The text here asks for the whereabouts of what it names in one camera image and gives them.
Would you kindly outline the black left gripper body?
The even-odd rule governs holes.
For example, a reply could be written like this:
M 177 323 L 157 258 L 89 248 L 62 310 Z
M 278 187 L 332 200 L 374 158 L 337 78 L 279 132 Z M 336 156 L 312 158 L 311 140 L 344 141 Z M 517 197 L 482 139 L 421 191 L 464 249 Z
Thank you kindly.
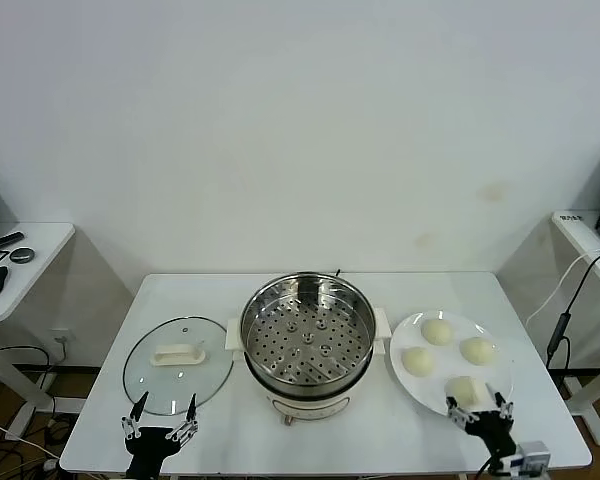
M 141 427 L 140 436 L 125 439 L 127 452 L 132 456 L 125 472 L 127 479 L 157 479 L 163 462 L 180 452 L 180 443 L 166 436 L 167 427 Z

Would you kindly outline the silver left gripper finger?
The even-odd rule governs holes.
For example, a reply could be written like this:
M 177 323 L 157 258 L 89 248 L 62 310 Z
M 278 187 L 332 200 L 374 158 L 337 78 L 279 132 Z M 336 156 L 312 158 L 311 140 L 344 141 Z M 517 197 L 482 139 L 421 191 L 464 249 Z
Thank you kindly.
M 193 394 L 186 412 L 185 420 L 172 429 L 165 438 L 174 443 L 187 443 L 198 431 L 196 420 L 196 394 Z
M 140 399 L 133 404 L 130 414 L 121 418 L 121 425 L 126 438 L 139 438 L 141 436 L 139 421 L 144 411 L 149 392 L 146 391 Z

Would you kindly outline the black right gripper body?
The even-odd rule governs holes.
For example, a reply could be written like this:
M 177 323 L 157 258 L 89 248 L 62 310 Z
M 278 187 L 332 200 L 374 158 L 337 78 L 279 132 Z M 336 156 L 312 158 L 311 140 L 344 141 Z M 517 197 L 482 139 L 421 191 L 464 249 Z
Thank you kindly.
M 502 416 L 499 411 L 473 412 L 465 432 L 480 438 L 491 459 L 500 461 L 516 453 L 516 443 L 510 435 L 513 423 L 511 415 Z

